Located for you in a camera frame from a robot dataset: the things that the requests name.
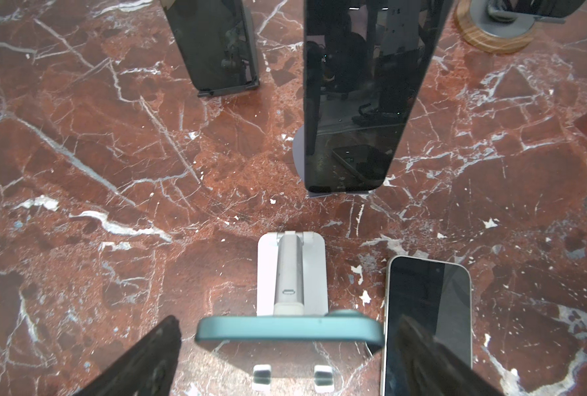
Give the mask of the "white folding phone stand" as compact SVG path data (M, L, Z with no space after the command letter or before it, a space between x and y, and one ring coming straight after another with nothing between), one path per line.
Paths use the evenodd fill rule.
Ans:
M325 316L329 313L326 244L314 232L285 231L263 235L258 242L256 316ZM264 388L273 376L254 372ZM311 375L318 393L336 388L335 371L316 366Z

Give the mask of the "teal phone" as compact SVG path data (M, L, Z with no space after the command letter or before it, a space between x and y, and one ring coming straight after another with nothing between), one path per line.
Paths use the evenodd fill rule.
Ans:
M358 366L385 344L383 326L354 310L325 316L212 316L199 321L195 342L254 374L310 377L316 366Z

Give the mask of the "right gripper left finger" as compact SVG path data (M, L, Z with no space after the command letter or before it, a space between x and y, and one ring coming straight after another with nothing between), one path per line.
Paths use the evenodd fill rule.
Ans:
M168 395L181 349L179 320L169 315L78 395Z

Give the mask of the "white-edged phone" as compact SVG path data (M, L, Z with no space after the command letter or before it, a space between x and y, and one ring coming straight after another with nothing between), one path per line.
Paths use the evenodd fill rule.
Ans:
M381 395L407 395L407 377L395 336L408 316L462 362L473 364L472 282L455 263L397 256L387 267Z

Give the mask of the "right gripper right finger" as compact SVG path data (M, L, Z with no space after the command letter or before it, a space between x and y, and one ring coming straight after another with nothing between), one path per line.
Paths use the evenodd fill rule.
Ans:
M396 341L409 395L500 395L423 326L402 316Z

